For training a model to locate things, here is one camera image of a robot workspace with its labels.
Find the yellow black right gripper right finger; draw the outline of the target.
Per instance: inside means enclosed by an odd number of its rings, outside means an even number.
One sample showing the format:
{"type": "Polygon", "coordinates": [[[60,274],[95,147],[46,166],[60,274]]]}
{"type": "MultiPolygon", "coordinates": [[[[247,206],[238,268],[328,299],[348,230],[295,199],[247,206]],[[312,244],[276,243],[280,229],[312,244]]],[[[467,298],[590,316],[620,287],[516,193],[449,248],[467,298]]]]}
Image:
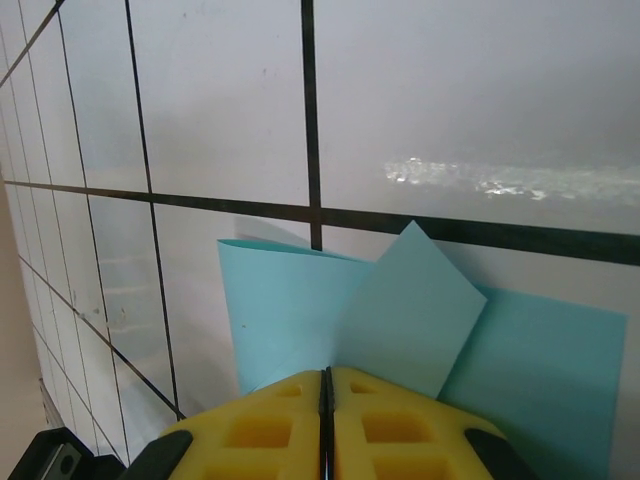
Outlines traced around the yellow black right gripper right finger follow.
{"type": "Polygon", "coordinates": [[[328,479],[534,479],[489,421],[346,367],[325,370],[328,479]]]}

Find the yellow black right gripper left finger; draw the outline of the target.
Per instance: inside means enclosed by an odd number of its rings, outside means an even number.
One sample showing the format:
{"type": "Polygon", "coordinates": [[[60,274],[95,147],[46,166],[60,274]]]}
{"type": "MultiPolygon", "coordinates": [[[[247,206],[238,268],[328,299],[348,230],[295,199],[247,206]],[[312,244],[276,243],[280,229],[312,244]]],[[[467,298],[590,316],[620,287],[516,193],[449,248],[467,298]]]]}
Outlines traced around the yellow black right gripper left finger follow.
{"type": "Polygon", "coordinates": [[[319,371],[305,371],[181,420],[124,477],[319,479],[321,380],[319,371]]]}

